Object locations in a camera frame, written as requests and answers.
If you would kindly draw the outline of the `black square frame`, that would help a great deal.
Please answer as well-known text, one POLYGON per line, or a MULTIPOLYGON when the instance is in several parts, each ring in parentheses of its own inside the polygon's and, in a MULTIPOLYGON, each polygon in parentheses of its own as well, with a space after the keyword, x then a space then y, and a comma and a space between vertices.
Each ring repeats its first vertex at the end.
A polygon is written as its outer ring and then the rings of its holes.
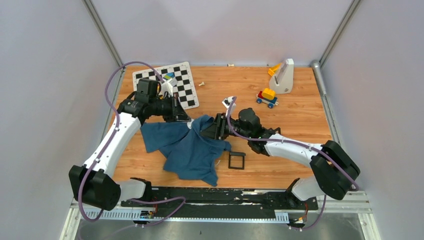
POLYGON ((244 170, 245 157, 245 152, 230 151, 228 153, 228 168, 232 170, 244 170))

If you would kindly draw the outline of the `blue shirt garment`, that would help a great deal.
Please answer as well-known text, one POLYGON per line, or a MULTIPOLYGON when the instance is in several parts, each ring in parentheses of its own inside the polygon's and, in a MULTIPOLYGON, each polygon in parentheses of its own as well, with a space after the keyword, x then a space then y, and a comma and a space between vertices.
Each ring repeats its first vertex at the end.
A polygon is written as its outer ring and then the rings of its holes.
POLYGON ((163 170, 177 174, 181 180, 201 180, 212 187, 218 184, 215 161, 232 149, 225 140, 201 136, 214 118, 203 115, 187 122, 144 123, 141 135, 147 153, 160 151, 166 161, 163 170))

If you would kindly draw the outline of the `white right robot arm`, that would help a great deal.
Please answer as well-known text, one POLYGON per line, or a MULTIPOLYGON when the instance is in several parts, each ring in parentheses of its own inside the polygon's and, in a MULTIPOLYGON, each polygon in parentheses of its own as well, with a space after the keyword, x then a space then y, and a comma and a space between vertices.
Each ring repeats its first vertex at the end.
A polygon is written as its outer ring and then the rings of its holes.
POLYGON ((297 178, 287 188, 285 201, 292 209, 317 196, 342 200, 361 172, 337 142, 317 144, 284 137, 280 128, 263 127, 252 108, 241 110, 238 119, 218 113, 200 134, 214 140, 225 140, 228 136, 243 138, 257 154, 288 159, 311 168, 313 176, 297 178))

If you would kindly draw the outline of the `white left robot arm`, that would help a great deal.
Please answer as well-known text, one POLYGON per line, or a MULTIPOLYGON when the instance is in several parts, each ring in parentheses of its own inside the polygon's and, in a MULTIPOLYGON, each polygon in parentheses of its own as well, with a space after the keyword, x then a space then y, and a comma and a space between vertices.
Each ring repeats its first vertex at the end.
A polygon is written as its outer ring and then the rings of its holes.
POLYGON ((132 177, 115 182, 112 175, 132 137, 151 116, 161 116, 166 123, 188 122, 177 91, 172 85, 157 80, 140 79, 136 91, 125 98, 115 110, 115 119, 94 153, 83 165, 74 165, 69 180, 74 198, 110 211, 121 201, 134 199, 140 206, 149 206, 153 193, 148 181, 132 177))

